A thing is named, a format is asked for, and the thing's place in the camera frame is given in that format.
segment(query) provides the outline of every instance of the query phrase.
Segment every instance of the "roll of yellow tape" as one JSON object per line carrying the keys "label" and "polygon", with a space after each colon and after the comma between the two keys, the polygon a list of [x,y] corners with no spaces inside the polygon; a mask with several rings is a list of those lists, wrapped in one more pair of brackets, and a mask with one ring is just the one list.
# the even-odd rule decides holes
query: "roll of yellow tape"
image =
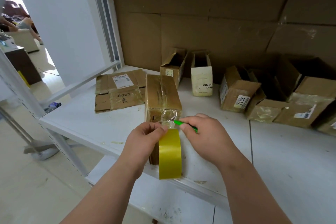
{"label": "roll of yellow tape", "polygon": [[180,178],[182,174],[181,142],[177,129],[168,132],[159,141],[159,179]]}

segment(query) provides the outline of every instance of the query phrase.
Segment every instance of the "beige armchair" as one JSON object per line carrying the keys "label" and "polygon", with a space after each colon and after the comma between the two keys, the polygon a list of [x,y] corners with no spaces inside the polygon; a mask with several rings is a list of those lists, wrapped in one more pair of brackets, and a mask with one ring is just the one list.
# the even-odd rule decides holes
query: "beige armchair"
{"label": "beige armchair", "polygon": [[40,48],[36,44],[29,29],[19,29],[16,32],[6,32],[7,35],[14,39],[16,45],[22,46],[27,53],[39,51]]}

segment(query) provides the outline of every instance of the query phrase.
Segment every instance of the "floor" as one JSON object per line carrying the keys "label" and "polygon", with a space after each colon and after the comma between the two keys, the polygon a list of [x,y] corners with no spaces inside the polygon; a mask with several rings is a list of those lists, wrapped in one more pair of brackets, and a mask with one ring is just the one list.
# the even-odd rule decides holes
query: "floor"
{"label": "floor", "polygon": [[[38,100],[64,87],[47,50],[44,46],[40,48],[39,52],[29,54],[43,78],[42,82],[31,86]],[[65,104],[69,99],[65,96],[60,101]],[[17,106],[16,101],[1,105],[33,138],[46,140],[44,130],[22,105]],[[25,142],[0,120],[0,223],[57,224],[78,204],[90,186],[61,153],[38,162],[29,154],[23,154],[24,146]],[[76,147],[74,151],[88,170],[103,157],[85,146]],[[151,222],[151,217],[129,206],[123,224]]]}

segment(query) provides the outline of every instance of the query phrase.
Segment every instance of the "white shelf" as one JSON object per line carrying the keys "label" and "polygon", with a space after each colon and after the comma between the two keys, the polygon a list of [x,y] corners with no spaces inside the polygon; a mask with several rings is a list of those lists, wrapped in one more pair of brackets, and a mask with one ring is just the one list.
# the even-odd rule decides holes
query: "white shelf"
{"label": "white shelf", "polygon": [[[86,179],[95,184],[115,160],[104,156]],[[214,214],[214,205],[144,173],[134,184],[129,204],[165,224],[211,224]]]}
{"label": "white shelf", "polygon": [[335,223],[336,138],[253,121],[251,134],[254,167],[291,221]]}
{"label": "white shelf", "polygon": [[[124,66],[119,71],[134,69],[136,68]],[[213,90],[214,94],[211,97],[194,97],[191,93],[191,80],[183,78],[178,89],[183,116],[206,113],[218,119],[227,129],[239,150],[251,160],[249,121],[242,114],[220,110],[218,85],[214,85]],[[144,105],[99,114],[95,114],[94,105],[95,88],[91,87],[69,103],[43,116],[40,123],[105,155],[118,157],[128,134],[144,121]],[[215,166],[195,152],[181,131],[180,138],[184,178],[170,180],[170,182],[190,194],[226,208],[228,206],[227,194],[221,174]],[[158,179],[157,166],[147,163],[144,172]]]}

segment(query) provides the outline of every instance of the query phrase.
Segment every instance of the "green utility knife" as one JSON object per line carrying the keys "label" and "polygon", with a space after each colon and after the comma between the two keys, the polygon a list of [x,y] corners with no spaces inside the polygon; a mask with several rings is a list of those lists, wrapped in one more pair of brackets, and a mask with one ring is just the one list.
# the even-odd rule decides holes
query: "green utility knife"
{"label": "green utility knife", "polygon": [[[183,124],[184,122],[182,122],[182,121],[180,121],[180,120],[173,120],[173,122],[175,123],[175,124],[177,124],[177,125],[181,125],[181,124]],[[197,130],[197,128],[196,127],[194,127],[194,126],[191,126],[194,130],[195,130],[195,132],[196,133],[198,133],[198,130]]]}

